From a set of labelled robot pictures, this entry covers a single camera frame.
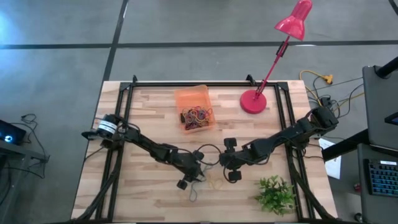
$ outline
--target potted plant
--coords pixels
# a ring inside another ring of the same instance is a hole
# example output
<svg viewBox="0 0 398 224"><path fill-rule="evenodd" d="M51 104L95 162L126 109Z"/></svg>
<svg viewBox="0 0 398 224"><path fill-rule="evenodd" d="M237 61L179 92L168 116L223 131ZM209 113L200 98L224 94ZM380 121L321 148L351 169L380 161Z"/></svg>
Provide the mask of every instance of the potted plant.
<svg viewBox="0 0 398 224"><path fill-rule="evenodd" d="M283 178L272 176L271 178L262 178L258 183L260 195L255 199L260 203L262 211L274 212L277 215L284 216L286 213L292 213L294 208L294 197L292 193L293 186L288 185Z"/></svg>

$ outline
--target wooden tabletop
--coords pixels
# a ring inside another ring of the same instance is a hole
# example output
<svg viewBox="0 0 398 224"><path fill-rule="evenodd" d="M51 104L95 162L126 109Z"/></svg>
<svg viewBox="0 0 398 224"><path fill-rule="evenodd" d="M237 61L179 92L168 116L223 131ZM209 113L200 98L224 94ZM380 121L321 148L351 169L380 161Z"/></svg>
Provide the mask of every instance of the wooden tabletop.
<svg viewBox="0 0 398 224"><path fill-rule="evenodd" d="M303 81L289 83L296 119L310 111ZM120 82L104 82L96 117L114 113ZM239 105L241 94L247 87L209 87L216 127L198 133L184 134L179 127L175 107L175 87L134 88L129 122L138 125L141 133L157 143L168 143L179 148L196 150L202 144L214 144L222 151L224 138L236 138L237 150L243 144L266 138L280 131L274 89L265 88L267 108L260 114L247 114ZM285 107L287 126L289 116ZM87 154L100 148L100 141L89 143ZM204 161L215 162L218 152L211 147L203 149ZM322 156L315 146L307 148L308 156ZM106 150L90 157L84 164L73 208L72 218L78 217L94 199L101 185ZM337 217L323 160L305 158L310 188L326 210ZM223 177L223 168L214 166L206 171L206 182L196 183L197 201L189 201L191 184L180 190L176 184L183 174L172 166L153 160L149 154L126 144L116 199L114 222L274 222L296 221L296 214L283 217L262 212L253 199L259 193L254 184L262 177L279 175L290 182L284 146L277 147L270 161L263 166L243 166L242 180L230 184ZM307 209L300 192L303 212Z"/></svg>

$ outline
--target translucent orange bin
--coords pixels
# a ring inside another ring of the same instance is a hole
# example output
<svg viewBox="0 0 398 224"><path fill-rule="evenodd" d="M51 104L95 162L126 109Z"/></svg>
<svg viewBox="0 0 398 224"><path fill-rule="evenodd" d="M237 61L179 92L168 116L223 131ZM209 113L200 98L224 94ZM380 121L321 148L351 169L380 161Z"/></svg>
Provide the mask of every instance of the translucent orange bin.
<svg viewBox="0 0 398 224"><path fill-rule="evenodd" d="M199 85L174 91L178 120L185 134L214 127L213 107L206 85Z"/></svg>

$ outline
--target lamp shade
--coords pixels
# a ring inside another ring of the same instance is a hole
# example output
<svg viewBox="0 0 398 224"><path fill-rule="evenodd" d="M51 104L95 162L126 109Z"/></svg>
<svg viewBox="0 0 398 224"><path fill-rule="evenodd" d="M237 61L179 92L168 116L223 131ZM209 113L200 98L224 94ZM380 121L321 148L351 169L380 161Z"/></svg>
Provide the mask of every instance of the lamp shade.
<svg viewBox="0 0 398 224"><path fill-rule="evenodd" d="M312 8L311 0L299 0L290 16L282 19L275 26L280 30L298 40L304 39L304 20L307 18Z"/></svg>

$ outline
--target sticker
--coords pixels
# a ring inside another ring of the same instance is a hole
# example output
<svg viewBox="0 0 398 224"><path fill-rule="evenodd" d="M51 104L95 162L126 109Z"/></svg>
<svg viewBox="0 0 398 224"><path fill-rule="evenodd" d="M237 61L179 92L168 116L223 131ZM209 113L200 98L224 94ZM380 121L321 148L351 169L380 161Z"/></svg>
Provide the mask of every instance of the sticker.
<svg viewBox="0 0 398 224"><path fill-rule="evenodd" d="M396 162L390 162L390 161L380 161L380 163L381 163L381 164L384 164L384 165L394 165L394 166L397 165Z"/></svg>
<svg viewBox="0 0 398 224"><path fill-rule="evenodd" d="M100 124L99 126L98 126L98 128L101 128L101 129L103 129L103 130L105 130L105 131L109 131L110 133L112 133L112 134L114 134L115 133L115 129L112 129L112 128L110 128L110 127L108 127L108 126L106 126L106 125L103 125L103 124Z"/></svg>
<svg viewBox="0 0 398 224"><path fill-rule="evenodd" d="M115 124L107 122L107 121L101 121L99 124L103 124L103 125L108 126L108 127L112 128L112 129L115 129L115 130L116 130L116 128L118 128Z"/></svg>

